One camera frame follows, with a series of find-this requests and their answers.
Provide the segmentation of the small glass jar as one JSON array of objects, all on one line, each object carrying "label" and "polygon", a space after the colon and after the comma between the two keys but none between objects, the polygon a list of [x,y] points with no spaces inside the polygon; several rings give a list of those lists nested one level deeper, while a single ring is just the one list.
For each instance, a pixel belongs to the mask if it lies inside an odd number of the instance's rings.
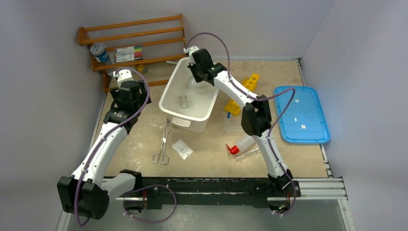
[{"label": "small glass jar", "polygon": [[187,109],[189,107],[189,99],[187,95],[180,95],[179,106],[181,109]]}]

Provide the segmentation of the white plastic bin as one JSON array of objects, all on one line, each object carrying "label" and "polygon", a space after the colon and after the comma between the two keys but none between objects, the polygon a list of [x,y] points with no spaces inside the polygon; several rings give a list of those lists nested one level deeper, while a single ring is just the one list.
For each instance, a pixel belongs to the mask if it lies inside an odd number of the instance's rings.
[{"label": "white plastic bin", "polygon": [[193,83],[188,57],[178,61],[159,101],[171,125],[192,132],[206,130],[219,89],[203,81]]}]

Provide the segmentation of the small plastic zip bag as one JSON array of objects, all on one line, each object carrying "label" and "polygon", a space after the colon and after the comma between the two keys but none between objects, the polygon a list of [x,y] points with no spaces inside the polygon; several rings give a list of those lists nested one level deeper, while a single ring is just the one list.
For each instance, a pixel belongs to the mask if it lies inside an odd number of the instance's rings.
[{"label": "small plastic zip bag", "polygon": [[183,160],[186,160],[192,153],[193,150],[182,140],[179,139],[172,145],[172,148],[180,155]]}]

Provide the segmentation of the red cap wash bottle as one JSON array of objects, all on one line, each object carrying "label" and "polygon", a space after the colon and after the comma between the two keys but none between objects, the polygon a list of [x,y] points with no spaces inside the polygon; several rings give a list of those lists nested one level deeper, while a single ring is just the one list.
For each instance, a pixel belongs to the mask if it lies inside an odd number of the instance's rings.
[{"label": "red cap wash bottle", "polygon": [[245,150],[247,150],[248,148],[250,148],[252,145],[255,144],[255,140],[252,136],[250,135],[244,135],[241,138],[239,138],[235,145],[232,147],[229,147],[226,144],[227,150],[229,151],[229,153],[231,155],[236,155],[239,152],[243,152]]}]

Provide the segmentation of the blue cap glass tube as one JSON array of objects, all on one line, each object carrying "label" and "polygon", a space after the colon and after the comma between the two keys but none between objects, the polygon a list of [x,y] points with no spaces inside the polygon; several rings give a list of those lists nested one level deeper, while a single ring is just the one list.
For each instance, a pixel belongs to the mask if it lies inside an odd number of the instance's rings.
[{"label": "blue cap glass tube", "polygon": [[259,147],[256,147],[256,148],[251,149],[251,150],[249,150],[249,151],[247,151],[247,152],[241,154],[240,156],[236,157],[235,160],[236,160],[237,162],[238,162],[238,161],[242,161],[242,160],[244,160],[244,159],[246,159],[246,158],[248,158],[248,157],[251,157],[251,156],[253,156],[253,155],[256,155],[256,154],[258,154],[258,153],[259,153]]}]

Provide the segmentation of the clear watch glass dish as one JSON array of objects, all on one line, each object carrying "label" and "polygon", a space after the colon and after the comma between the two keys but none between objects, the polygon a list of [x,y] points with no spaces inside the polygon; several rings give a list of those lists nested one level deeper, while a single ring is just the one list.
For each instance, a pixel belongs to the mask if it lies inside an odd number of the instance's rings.
[{"label": "clear watch glass dish", "polygon": [[187,80],[187,86],[188,86],[190,89],[200,89],[200,88],[203,87],[203,84],[196,82],[194,76],[190,76],[190,77],[188,78],[188,80]]}]

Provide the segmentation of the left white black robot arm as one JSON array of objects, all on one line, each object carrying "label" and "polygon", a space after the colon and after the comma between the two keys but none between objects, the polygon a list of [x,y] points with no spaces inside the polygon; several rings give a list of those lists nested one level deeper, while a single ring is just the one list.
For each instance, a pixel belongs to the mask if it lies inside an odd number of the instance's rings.
[{"label": "left white black robot arm", "polygon": [[57,190],[63,211],[77,217],[101,219],[113,200],[128,193],[143,192],[141,173],[124,169],[103,181],[104,173],[122,141],[138,121],[145,105],[151,103],[144,81],[128,80],[111,91],[114,103],[103,120],[98,141],[69,177],[61,177]]}]

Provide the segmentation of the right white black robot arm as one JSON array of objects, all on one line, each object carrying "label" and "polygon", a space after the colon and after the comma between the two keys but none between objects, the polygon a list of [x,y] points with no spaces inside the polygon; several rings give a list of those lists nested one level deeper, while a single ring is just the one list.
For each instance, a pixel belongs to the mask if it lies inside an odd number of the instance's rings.
[{"label": "right white black robot arm", "polygon": [[207,82],[225,92],[242,109],[241,126],[258,145],[268,170],[270,189],[274,195],[281,196],[288,191],[289,185],[296,191],[290,170],[281,159],[271,134],[273,123],[268,98],[257,96],[246,89],[230,75],[221,63],[213,63],[206,49],[196,46],[184,48],[189,57],[188,68],[197,83]]}]

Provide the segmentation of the yellow grey small object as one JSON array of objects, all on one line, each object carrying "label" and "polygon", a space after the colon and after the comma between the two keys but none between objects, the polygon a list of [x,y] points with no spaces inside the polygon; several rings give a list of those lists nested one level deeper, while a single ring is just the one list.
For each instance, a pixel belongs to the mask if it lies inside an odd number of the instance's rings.
[{"label": "yellow grey small object", "polygon": [[145,74],[147,72],[147,70],[148,70],[148,67],[146,65],[144,65],[144,64],[140,64],[140,65],[136,66],[136,70],[139,73]]}]

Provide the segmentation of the small clear capped bottle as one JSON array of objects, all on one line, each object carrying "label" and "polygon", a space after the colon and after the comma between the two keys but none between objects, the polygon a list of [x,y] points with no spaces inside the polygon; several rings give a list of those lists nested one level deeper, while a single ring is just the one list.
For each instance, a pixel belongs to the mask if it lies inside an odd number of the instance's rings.
[{"label": "small clear capped bottle", "polygon": [[115,69],[110,68],[110,69],[105,69],[105,72],[107,73],[108,76],[114,77],[115,76]]}]

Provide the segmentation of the wooden shelf rack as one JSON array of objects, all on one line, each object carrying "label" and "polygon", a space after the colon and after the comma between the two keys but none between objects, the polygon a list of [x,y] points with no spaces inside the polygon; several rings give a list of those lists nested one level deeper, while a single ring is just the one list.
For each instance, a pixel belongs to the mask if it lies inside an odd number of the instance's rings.
[{"label": "wooden shelf rack", "polygon": [[[91,38],[89,36],[89,32],[119,29],[119,28],[125,28],[125,27],[143,26],[147,24],[165,23],[169,21],[178,21],[179,25],[174,26],[174,27],[166,27],[166,28],[147,30],[147,31],[138,31],[138,32],[111,35],[111,36],[99,37],[99,38]],[[144,42],[135,43],[135,44],[112,46],[108,48],[104,47],[105,42],[125,40],[125,39],[134,39],[134,38],[147,37],[147,36],[156,36],[156,35],[168,34],[168,33],[177,33],[179,34],[179,36],[175,38],[166,38],[166,39],[155,40],[155,41],[144,41]],[[174,60],[178,60],[184,57],[184,54],[181,53],[181,54],[172,54],[168,56],[147,58],[145,55],[145,51],[143,50],[146,47],[148,48],[152,46],[160,46],[160,45],[179,43],[179,42],[183,43],[183,45],[186,45],[183,15],[177,14],[177,15],[167,16],[167,17],[159,17],[159,18],[153,18],[153,19],[145,19],[145,20],[117,23],[117,24],[110,24],[110,25],[103,25],[103,26],[80,27],[78,29],[77,42],[79,45],[88,46],[89,48],[93,45],[101,45],[102,54],[105,54],[106,56],[110,56],[110,60],[111,60],[110,64],[107,62],[101,61],[98,58],[94,58],[94,60],[92,60],[92,63],[91,63],[92,70],[95,72],[100,72],[102,74],[103,91],[108,93],[110,90],[112,90],[112,88],[110,88],[111,77],[108,75],[108,71],[112,69],[116,69],[116,68],[123,67],[123,66],[138,66],[138,65],[146,65],[146,64],[153,64],[153,63],[161,63],[165,61],[174,61]]]}]

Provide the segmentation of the blue label round container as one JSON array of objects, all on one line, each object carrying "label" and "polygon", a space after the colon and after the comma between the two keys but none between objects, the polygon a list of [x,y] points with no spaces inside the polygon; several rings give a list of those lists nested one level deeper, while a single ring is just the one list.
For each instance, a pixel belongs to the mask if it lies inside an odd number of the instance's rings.
[{"label": "blue label round container", "polygon": [[95,60],[99,63],[105,63],[109,60],[109,55],[102,44],[93,44],[90,49],[90,53],[93,55]]}]

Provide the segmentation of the clear well plate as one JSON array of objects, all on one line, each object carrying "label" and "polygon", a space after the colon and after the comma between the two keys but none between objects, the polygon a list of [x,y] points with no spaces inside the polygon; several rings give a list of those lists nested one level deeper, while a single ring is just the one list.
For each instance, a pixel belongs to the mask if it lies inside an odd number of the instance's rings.
[{"label": "clear well plate", "polygon": [[241,135],[244,133],[241,126],[241,116],[226,116],[224,119],[224,131],[226,135]]}]

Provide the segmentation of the metal crucible tongs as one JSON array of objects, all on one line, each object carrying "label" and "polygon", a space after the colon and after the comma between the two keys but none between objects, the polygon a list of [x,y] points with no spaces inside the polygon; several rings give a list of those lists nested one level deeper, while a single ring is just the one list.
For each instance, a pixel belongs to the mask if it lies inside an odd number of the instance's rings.
[{"label": "metal crucible tongs", "polygon": [[163,136],[161,139],[162,142],[161,142],[160,151],[153,155],[153,158],[152,158],[153,164],[158,164],[160,161],[165,166],[169,164],[170,156],[166,154],[166,141],[167,141],[169,133],[170,133],[170,121],[167,118],[166,125],[163,128]]}]

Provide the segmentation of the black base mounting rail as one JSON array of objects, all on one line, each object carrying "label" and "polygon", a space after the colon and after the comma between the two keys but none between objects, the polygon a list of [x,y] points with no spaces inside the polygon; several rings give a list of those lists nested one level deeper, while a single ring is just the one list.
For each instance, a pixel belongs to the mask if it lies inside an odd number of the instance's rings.
[{"label": "black base mounting rail", "polygon": [[248,205],[273,212],[286,212],[295,201],[337,200],[347,197],[341,178],[294,179],[285,188],[268,178],[144,177],[122,170],[101,182],[61,177],[57,190],[68,213],[99,219],[114,200],[140,203],[146,209],[163,205]]}]

